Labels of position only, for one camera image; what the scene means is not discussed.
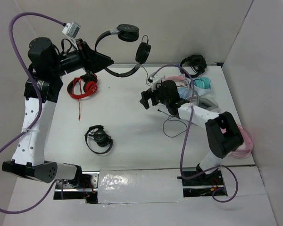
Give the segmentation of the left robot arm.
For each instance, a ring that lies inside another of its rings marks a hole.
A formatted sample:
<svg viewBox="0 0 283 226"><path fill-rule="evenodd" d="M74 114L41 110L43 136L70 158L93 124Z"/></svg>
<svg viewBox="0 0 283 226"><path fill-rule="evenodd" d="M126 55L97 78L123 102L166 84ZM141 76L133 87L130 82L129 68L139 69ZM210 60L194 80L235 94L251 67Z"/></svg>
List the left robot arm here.
<svg viewBox="0 0 283 226"><path fill-rule="evenodd" d="M45 183L66 180L73 188L83 184L80 166L47 161L44 157L47 135L63 86L61 77L84 69L86 74L83 78L88 79L114 64L114 61L92 50L82 39L76 39L75 43L76 48L67 53L59 53L47 37L39 37L29 43L31 64L28 74L31 78L25 84L22 136L11 160L3 162L2 171Z"/></svg>

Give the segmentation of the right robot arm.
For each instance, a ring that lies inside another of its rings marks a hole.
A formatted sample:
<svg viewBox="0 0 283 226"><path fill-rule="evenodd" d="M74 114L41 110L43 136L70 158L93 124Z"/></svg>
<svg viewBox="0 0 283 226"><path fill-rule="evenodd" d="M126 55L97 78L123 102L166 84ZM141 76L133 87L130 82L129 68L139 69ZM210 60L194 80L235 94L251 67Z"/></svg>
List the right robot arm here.
<svg viewBox="0 0 283 226"><path fill-rule="evenodd" d="M223 159L244 143L243 136L230 112L208 111L181 98L174 81L166 80L155 88L143 91L140 103L145 109L150 107L149 100L153 106L165 105L171 116L188 121L180 159L180 171L183 179L191 180L196 177L200 184L208 184L213 178L213 173L221 167ZM183 156L191 124L205 129L209 152L197 165L197 174L188 177L183 174Z"/></svg>

